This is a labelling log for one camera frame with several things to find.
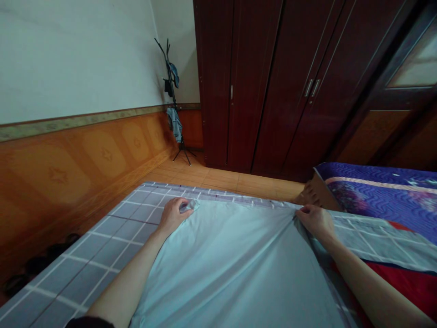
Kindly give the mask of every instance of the hand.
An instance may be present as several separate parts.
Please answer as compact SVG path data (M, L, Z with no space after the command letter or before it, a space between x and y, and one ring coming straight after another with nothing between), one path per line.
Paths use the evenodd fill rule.
M161 216L161 222L159 223L156 232L162 233L167 238L186 218L193 214L193 210L187 210L183 214L180 213L179 207L184 203L188 203L188 199L176 197L165 205L163 215Z
M327 210L314 205L305 205L296 211L296 216L323 246L337 240L332 216Z

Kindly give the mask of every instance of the orange wood wainscoting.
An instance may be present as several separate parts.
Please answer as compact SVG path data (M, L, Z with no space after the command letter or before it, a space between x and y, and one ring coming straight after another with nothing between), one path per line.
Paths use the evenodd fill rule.
M163 112L0 143L0 279L85 232L174 155Z
M187 147L203 149L202 114L200 110L182 110L179 113L183 139Z

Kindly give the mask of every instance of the dark red wardrobe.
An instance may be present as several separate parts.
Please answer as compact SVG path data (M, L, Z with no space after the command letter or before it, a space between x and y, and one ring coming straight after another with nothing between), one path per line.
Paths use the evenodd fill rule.
M207 166L310 178L415 3L194 0Z

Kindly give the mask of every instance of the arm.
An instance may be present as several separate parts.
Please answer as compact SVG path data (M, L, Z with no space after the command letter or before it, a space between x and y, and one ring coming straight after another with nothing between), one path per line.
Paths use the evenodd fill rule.
M179 207L182 203L188 201L177 197L165 205L161 223L156 231L94 302L86 313L87 316L102 318L116 328L129 326L161 246L167 237L193 213L193 210L188 210L180 214Z
M436 327L425 313L338 240L332 217L326 210L306 205L296 211L296 216L331 254L375 327Z

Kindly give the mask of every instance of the star pattern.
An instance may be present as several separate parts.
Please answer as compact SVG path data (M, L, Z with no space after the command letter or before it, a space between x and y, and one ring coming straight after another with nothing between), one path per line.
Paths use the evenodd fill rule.
M102 147L101 150L102 157L106 159L108 162L112 162L112 153L107 150L105 147Z
M134 144L135 147L137 147L138 149L141 147L141 142L140 142L140 140L138 140L137 137L134 138L134 140L133 140L133 144Z
M67 172L51 166L49 167L49 179L65 185L68 182Z

